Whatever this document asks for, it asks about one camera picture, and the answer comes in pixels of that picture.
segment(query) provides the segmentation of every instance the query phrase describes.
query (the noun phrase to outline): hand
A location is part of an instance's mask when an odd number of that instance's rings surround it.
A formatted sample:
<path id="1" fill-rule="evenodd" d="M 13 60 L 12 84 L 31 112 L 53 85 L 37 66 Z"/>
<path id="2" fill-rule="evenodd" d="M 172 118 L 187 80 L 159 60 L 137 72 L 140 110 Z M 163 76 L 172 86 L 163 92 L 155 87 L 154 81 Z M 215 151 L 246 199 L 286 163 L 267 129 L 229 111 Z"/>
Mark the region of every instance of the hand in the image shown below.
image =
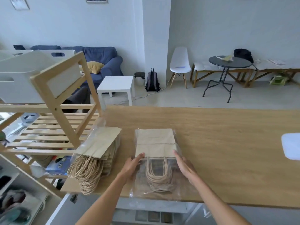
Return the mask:
<path id="1" fill-rule="evenodd" d="M 120 175 L 125 177 L 125 179 L 127 180 L 129 177 L 132 176 L 133 172 L 135 171 L 135 168 L 139 164 L 140 159 L 144 157 L 145 157 L 145 153 L 143 152 L 139 154 L 137 157 L 135 157 L 134 159 L 132 159 L 131 157 L 126 159 L 125 164 L 122 170 L 120 171 Z"/>
<path id="2" fill-rule="evenodd" d="M 173 152 L 180 171 L 193 185 L 194 179 L 198 177 L 197 171 L 195 170 L 193 164 L 185 157 L 181 158 L 177 151 L 174 150 Z"/>

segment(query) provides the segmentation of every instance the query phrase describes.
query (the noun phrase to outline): white side table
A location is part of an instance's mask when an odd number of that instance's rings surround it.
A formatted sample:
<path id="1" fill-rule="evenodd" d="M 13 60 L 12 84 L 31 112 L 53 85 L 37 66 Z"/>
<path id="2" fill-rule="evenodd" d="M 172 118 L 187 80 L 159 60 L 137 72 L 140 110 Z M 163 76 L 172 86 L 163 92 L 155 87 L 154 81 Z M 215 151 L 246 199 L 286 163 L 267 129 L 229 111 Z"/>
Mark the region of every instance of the white side table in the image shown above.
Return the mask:
<path id="1" fill-rule="evenodd" d="M 108 92 L 110 97 L 113 92 L 127 92 L 129 105 L 132 106 L 132 96 L 135 97 L 133 76 L 106 76 L 97 88 L 99 101 L 103 110 L 105 110 L 105 102 L 102 92 Z"/>

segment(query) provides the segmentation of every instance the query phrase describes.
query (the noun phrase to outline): yellow pillow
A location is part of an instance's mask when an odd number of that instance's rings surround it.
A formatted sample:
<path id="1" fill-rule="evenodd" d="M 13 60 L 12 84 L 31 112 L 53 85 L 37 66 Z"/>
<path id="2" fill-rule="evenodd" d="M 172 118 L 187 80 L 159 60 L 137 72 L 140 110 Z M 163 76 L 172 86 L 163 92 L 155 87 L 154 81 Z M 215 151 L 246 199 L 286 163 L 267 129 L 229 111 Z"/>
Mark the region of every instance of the yellow pillow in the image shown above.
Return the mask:
<path id="1" fill-rule="evenodd" d="M 96 61 L 89 61 L 88 63 L 88 69 L 93 74 L 100 73 L 100 70 L 103 68 L 104 64 Z"/>

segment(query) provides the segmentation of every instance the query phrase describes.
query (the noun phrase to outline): blue sofa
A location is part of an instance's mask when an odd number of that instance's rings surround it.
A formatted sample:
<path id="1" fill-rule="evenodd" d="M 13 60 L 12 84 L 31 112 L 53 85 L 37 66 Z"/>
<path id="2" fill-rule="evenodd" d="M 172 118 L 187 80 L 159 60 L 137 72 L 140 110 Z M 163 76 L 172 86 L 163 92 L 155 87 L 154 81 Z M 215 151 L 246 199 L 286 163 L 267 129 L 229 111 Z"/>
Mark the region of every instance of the blue sofa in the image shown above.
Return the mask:
<path id="1" fill-rule="evenodd" d="M 121 63 L 123 58 L 118 56 L 118 52 L 114 47 L 84 47 L 84 46 L 48 46 L 48 45 L 36 45 L 30 48 L 31 50 L 75 50 L 76 52 L 82 51 L 85 55 L 87 62 L 97 61 L 104 64 L 104 67 L 98 74 L 91 74 L 94 86 L 97 89 L 104 77 L 106 76 L 120 76 L 123 75 L 121 71 Z M 87 81 L 85 81 L 81 87 L 88 87 Z"/>

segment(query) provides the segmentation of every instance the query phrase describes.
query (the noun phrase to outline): forearm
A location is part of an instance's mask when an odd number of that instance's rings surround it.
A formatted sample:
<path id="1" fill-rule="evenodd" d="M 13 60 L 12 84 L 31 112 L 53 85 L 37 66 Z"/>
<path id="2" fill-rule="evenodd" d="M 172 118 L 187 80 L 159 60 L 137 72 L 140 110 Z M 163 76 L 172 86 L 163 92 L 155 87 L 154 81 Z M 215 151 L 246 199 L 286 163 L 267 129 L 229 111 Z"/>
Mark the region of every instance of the forearm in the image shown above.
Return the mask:
<path id="1" fill-rule="evenodd" d="M 85 212 L 76 225 L 110 225 L 126 178 L 118 174 L 104 194 Z"/>
<path id="2" fill-rule="evenodd" d="M 250 224 L 239 213 L 222 201 L 201 178 L 195 176 L 193 184 L 218 225 Z"/>

